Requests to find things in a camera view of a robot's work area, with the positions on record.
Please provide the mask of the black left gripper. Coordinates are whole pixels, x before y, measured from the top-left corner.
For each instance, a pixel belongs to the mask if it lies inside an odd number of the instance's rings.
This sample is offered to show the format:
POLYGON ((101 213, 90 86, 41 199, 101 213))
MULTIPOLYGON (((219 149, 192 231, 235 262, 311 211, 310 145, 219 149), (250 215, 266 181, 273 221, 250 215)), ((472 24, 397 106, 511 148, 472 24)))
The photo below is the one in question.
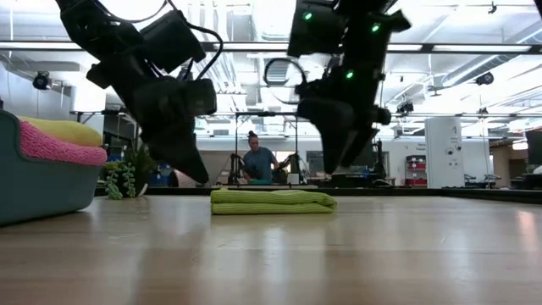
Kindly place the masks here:
POLYGON ((151 157, 205 184, 209 174, 196 147, 199 82, 172 77, 145 79, 131 88, 130 112, 142 128, 151 157))

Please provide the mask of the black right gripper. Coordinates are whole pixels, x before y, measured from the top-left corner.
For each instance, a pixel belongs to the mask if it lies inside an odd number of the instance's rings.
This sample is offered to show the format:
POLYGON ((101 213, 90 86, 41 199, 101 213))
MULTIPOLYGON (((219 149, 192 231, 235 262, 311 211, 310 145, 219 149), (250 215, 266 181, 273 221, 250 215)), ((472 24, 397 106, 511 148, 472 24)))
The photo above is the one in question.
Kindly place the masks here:
POLYGON ((373 138, 379 129, 366 126, 388 125, 392 119, 387 108, 375 104, 383 79, 381 64, 341 64, 321 78, 296 87, 300 98, 297 116, 308 119, 320 133, 327 174, 333 174, 339 166, 350 128, 362 129, 346 149, 340 165, 373 166, 373 138))

